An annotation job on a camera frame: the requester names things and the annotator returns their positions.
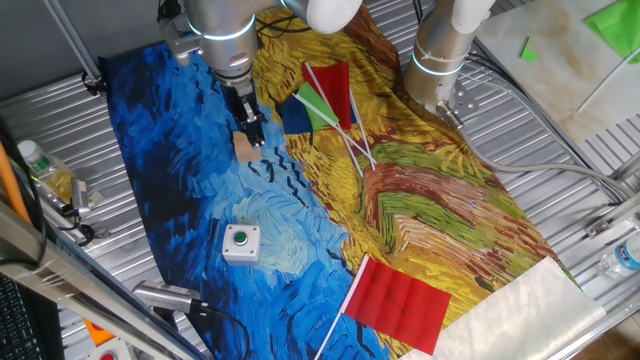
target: water bottle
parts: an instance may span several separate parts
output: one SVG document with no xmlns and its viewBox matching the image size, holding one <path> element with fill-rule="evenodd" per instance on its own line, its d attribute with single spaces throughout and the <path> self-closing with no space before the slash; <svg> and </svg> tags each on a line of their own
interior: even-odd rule
<svg viewBox="0 0 640 360">
<path fill-rule="evenodd" d="M 600 259 L 600 273 L 622 278 L 640 271 L 640 237 L 634 236 L 607 251 Z"/>
<path fill-rule="evenodd" d="M 71 203 L 71 179 L 74 177 L 71 170 L 60 159 L 45 153 L 31 140 L 20 142 L 18 150 L 33 175 L 47 185 L 47 190 L 52 191 L 64 203 Z"/>
</svg>

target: blue led ring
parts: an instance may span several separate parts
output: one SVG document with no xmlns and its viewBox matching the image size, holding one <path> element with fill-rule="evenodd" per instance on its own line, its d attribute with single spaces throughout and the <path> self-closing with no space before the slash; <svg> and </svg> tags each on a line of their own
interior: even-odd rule
<svg viewBox="0 0 640 360">
<path fill-rule="evenodd" d="M 420 68 L 420 70 L 426 72 L 427 74 L 431 74 L 431 75 L 436 75 L 436 76 L 446 76 L 446 75 L 451 75 L 451 74 L 455 74 L 457 73 L 460 69 L 462 69 L 462 65 L 464 65 L 464 62 L 462 64 L 460 64 L 460 66 L 452 71 L 446 71 L 446 72 L 440 72 L 440 71 L 433 71 L 430 69 L 427 69 L 426 67 L 424 67 L 424 65 L 420 64 L 418 62 L 418 59 L 416 59 L 416 54 L 413 53 L 413 61 L 416 63 L 416 65 L 418 65 L 418 68 Z"/>
<path fill-rule="evenodd" d="M 249 21 L 249 23 L 247 24 L 247 26 L 245 26 L 244 28 L 242 28 L 242 30 L 230 34 L 230 35 L 203 35 L 203 37 L 205 39 L 208 40 L 216 40 L 216 41 L 222 41 L 222 40 L 231 40 L 231 39 L 235 39 L 239 36 L 241 36 L 242 34 L 246 33 L 247 31 L 249 31 L 249 29 L 251 29 L 251 27 L 253 26 L 253 23 L 256 21 L 256 16 L 253 15 L 253 17 L 251 18 L 251 20 Z M 196 35 L 202 35 L 202 33 L 200 31 L 198 31 L 195 27 L 193 27 L 193 25 L 191 25 L 191 22 L 189 22 L 189 27 L 191 28 L 191 30 L 193 30 L 194 33 L 196 33 Z"/>
</svg>

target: white stick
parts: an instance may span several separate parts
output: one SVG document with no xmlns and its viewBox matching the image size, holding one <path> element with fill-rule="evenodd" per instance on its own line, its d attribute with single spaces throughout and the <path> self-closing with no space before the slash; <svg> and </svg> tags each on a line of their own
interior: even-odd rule
<svg viewBox="0 0 640 360">
<path fill-rule="evenodd" d="M 327 99 L 327 96 L 324 94 L 324 90 L 322 90 L 322 86 L 320 86 L 320 82 L 318 81 L 318 78 L 316 78 L 316 74 L 313 72 L 311 65 L 309 65 L 309 62 L 304 63 L 304 65 L 307 67 L 307 71 L 309 71 L 309 75 L 311 75 L 311 79 L 313 79 L 313 82 L 316 84 L 318 91 L 320 91 L 320 96 L 322 97 L 322 100 L 324 100 L 324 102 L 327 104 L 329 109 L 333 111 L 333 108 L 329 103 L 329 99 Z M 346 134 L 342 134 L 342 141 L 344 141 L 344 146 L 347 147 L 347 150 L 349 151 L 349 155 L 351 156 L 351 160 L 353 160 L 353 164 L 356 166 L 356 170 L 358 170 L 358 174 L 360 174 L 360 177 L 362 177 L 362 169 L 360 168 L 360 164 L 358 164 L 358 159 L 356 159 L 356 156 L 353 154 L 353 150 L 351 150 L 351 146 L 347 144 L 347 139 L 345 139 L 345 137 L 346 137 Z"/>
<path fill-rule="evenodd" d="M 313 111 L 314 113 L 318 114 L 318 116 L 320 116 L 322 118 L 322 120 L 324 120 L 327 124 L 329 124 L 329 126 L 331 126 L 332 128 L 334 128 L 337 132 L 339 132 L 341 135 L 344 135 L 346 137 L 347 140 L 349 140 L 349 142 L 355 146 L 356 149 L 360 150 L 361 153 L 364 154 L 364 156 L 366 156 L 369 161 L 371 161 L 374 164 L 377 164 L 378 162 L 371 157 L 371 155 L 369 155 L 362 147 L 360 147 L 360 145 L 358 145 L 355 141 L 353 141 L 353 139 L 351 139 L 350 137 L 347 136 L 347 134 L 344 133 L 344 131 L 342 131 L 342 129 L 340 129 L 339 126 L 336 126 L 336 124 L 333 122 L 333 120 L 331 120 L 327 115 L 325 115 L 322 111 L 318 110 L 318 108 L 316 108 L 315 106 L 313 106 L 310 102 L 308 102 L 307 100 L 305 100 L 302 96 L 298 95 L 298 94 L 293 94 L 293 96 L 298 99 L 298 101 L 300 101 L 301 103 L 304 104 L 304 106 L 308 107 L 309 109 L 311 109 L 311 111 Z"/>
<path fill-rule="evenodd" d="M 320 96 L 322 97 L 322 100 L 324 100 L 324 102 L 327 103 L 327 106 L 329 106 L 329 109 L 331 109 L 331 104 L 329 104 L 329 100 L 327 100 L 327 96 L 324 94 L 324 91 L 322 90 L 322 86 L 320 86 L 320 83 L 318 82 L 318 78 L 316 78 L 316 74 L 313 72 L 313 69 L 311 69 L 311 65 L 309 65 L 309 62 L 304 63 L 304 65 L 307 67 L 307 71 L 309 71 L 309 75 L 311 75 L 311 78 L 313 79 L 314 84 L 316 84 L 316 86 L 318 87 L 318 91 L 320 91 Z"/>
<path fill-rule="evenodd" d="M 313 360 L 318 360 L 318 358 L 320 357 L 320 354 L 322 354 L 322 350 L 324 350 L 324 347 L 327 345 L 327 341 L 329 341 L 329 338 L 331 337 L 331 333 L 333 332 L 333 329 L 336 327 L 336 324 L 338 323 L 338 319 L 340 318 L 340 315 L 342 315 L 347 310 L 347 305 L 349 305 L 349 301 L 351 301 L 351 297 L 353 296 L 353 293 L 356 291 L 356 288 L 360 283 L 360 279 L 362 278 L 362 274 L 364 273 L 364 270 L 367 267 L 368 262 L 369 262 L 369 255 L 365 255 L 364 258 L 362 259 L 362 263 L 360 264 L 360 269 L 358 269 L 358 273 L 356 274 L 356 277 L 355 279 L 353 279 L 353 283 L 349 288 L 349 292 L 347 293 L 347 296 L 344 298 L 344 301 L 340 306 L 340 311 L 338 311 L 338 315 L 336 315 L 335 320 L 333 320 L 333 324 L 331 324 L 331 327 L 329 328 L 329 333 L 327 334 L 327 336 L 325 336 L 324 341 L 322 342 L 322 345 L 320 345 L 320 349 L 318 349 L 318 353 L 316 354 L 316 357 L 313 358 Z"/>
<path fill-rule="evenodd" d="M 356 114 L 356 122 L 358 126 L 360 126 L 360 131 L 362 132 L 362 140 L 364 141 L 364 146 L 367 148 L 367 154 L 371 155 L 371 150 L 369 149 L 369 140 L 367 138 L 367 133 L 364 131 L 364 127 L 362 126 L 362 119 L 360 118 L 360 113 L 358 112 L 358 107 L 356 106 L 356 100 L 353 98 L 353 92 L 351 91 L 351 87 L 349 87 L 349 99 L 351 100 L 351 107 L 353 108 L 353 113 Z M 376 165 L 371 163 L 371 169 L 375 170 Z"/>
<path fill-rule="evenodd" d="M 340 319 L 340 315 L 342 315 L 342 313 L 340 312 L 338 313 L 338 315 L 336 315 L 336 318 L 333 320 L 333 324 L 331 324 L 331 327 L 329 328 L 329 333 L 327 333 L 327 336 L 325 336 L 324 340 L 322 341 L 322 345 L 320 345 L 320 349 L 318 349 L 318 352 L 316 353 L 316 356 L 313 358 L 313 360 L 318 360 L 320 358 L 320 355 L 322 354 L 322 350 L 324 350 L 324 347 L 327 346 L 327 342 L 331 337 L 331 333 L 333 332 L 333 329 L 336 327 L 336 324 L 338 323 L 338 319 Z"/>
<path fill-rule="evenodd" d="M 640 48 L 637 48 L 634 52 L 631 53 L 631 55 L 627 56 L 624 60 L 622 60 L 622 62 L 620 64 L 618 64 L 618 66 L 616 66 L 613 71 L 611 71 L 609 73 L 609 75 L 607 75 L 606 78 L 604 78 L 604 80 L 602 80 L 602 82 L 593 90 L 593 92 L 589 95 L 589 97 L 582 103 L 582 105 L 580 105 L 580 107 L 578 108 L 578 110 L 576 110 L 576 113 L 579 113 L 580 111 L 582 111 L 582 109 L 584 109 L 585 106 L 587 106 L 587 104 L 591 101 L 591 99 L 596 96 L 596 94 L 598 93 L 598 91 L 600 91 L 600 89 L 602 89 L 602 87 L 604 86 L 604 84 L 607 83 L 607 81 L 609 81 L 612 77 L 613 74 L 615 74 L 616 72 L 618 72 L 618 70 L 620 70 L 620 68 L 622 68 L 622 66 L 624 64 L 626 64 L 628 61 L 630 61 L 631 59 L 635 58 L 636 55 L 640 54 Z"/>
</svg>

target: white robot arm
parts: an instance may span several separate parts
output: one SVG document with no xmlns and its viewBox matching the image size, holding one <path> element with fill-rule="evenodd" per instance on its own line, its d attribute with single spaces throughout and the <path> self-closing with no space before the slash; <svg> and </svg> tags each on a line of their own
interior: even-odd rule
<svg viewBox="0 0 640 360">
<path fill-rule="evenodd" d="M 253 147 L 264 144 L 262 122 L 254 92 L 252 65 L 258 52 L 255 14 L 285 6 L 312 29 L 329 34 L 342 29 L 355 16 L 362 0 L 165 0 L 158 23 L 179 64 L 186 66 L 197 51 L 213 69 L 222 86 L 228 110 L 238 129 Z M 176 28 L 186 21 L 188 36 Z"/>
</svg>

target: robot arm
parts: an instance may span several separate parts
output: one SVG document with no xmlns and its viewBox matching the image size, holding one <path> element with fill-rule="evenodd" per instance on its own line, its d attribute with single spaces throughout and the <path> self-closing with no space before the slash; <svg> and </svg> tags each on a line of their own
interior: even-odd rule
<svg viewBox="0 0 640 360">
<path fill-rule="evenodd" d="M 451 100 L 475 32 L 494 2 L 438 0 L 435 9 L 422 20 L 404 84 L 409 94 L 431 113 L 437 113 L 436 106 L 441 101 Z"/>
<path fill-rule="evenodd" d="M 162 36 L 180 65 L 189 65 L 197 51 L 220 82 L 227 109 L 253 147 L 264 144 L 262 122 L 253 83 L 253 60 L 258 52 L 255 14 L 286 6 L 320 33 L 342 29 L 355 16 L 362 0 L 165 0 L 158 22 Z M 192 33 L 183 37 L 177 21 Z"/>
</svg>

